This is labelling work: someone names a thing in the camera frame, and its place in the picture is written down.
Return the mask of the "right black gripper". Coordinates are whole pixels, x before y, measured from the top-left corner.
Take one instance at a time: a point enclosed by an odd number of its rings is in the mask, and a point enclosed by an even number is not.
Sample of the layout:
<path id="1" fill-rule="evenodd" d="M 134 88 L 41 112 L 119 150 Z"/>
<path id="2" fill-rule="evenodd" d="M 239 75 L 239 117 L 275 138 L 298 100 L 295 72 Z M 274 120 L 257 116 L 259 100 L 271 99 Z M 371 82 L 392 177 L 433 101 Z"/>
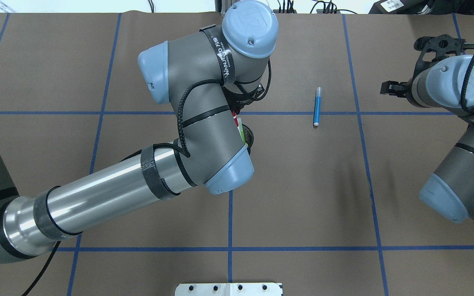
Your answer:
<path id="1" fill-rule="evenodd" d="M 414 78 L 411 78 L 407 82 L 397 82 L 397 81 L 385 81 L 381 83 L 380 94 L 381 95 L 390 95 L 397 96 L 400 98 L 411 97 L 418 99 L 419 95 L 416 89 L 413 87 Z"/>

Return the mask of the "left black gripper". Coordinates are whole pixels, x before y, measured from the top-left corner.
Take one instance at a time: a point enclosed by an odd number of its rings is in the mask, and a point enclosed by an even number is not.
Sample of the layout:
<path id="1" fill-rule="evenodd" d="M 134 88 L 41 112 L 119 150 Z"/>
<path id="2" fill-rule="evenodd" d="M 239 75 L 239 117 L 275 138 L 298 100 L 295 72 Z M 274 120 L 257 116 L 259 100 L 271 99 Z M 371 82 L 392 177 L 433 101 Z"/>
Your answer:
<path id="1" fill-rule="evenodd" d="M 243 107 L 262 100 L 266 96 L 266 88 L 263 87 L 261 83 L 258 83 L 258 86 L 251 91 L 247 92 L 244 88 L 248 83 L 234 82 L 233 85 L 239 90 L 235 92 L 230 90 L 225 86 L 225 99 L 229 106 L 231 112 L 239 115 Z"/>

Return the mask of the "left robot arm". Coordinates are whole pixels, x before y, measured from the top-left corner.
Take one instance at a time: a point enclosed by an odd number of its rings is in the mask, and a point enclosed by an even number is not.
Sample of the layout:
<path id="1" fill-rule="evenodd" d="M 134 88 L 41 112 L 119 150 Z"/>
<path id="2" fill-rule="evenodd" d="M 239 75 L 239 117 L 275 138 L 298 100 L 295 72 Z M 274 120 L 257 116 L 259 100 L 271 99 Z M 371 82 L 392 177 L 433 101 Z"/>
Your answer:
<path id="1" fill-rule="evenodd" d="M 265 97 L 279 31 L 276 13 L 241 0 L 220 26 L 153 46 L 138 64 L 153 100 L 169 103 L 178 138 L 35 197 L 19 195 L 0 155 L 0 264 L 28 260 L 102 222 L 198 185 L 240 187 L 254 167 L 233 113 Z"/>

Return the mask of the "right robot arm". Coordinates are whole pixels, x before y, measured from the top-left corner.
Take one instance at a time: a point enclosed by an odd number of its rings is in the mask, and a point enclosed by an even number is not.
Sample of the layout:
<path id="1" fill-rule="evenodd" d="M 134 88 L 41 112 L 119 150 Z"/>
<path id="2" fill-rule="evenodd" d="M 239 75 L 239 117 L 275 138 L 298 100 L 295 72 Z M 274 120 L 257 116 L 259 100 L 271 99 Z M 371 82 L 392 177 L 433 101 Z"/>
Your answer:
<path id="1" fill-rule="evenodd" d="M 466 131 L 429 176 L 419 198 L 454 223 L 474 221 L 474 65 L 460 97 L 472 55 L 458 55 L 435 62 L 409 82 L 386 81 L 381 94 L 406 98 L 419 108 L 443 108 L 467 124 Z"/>

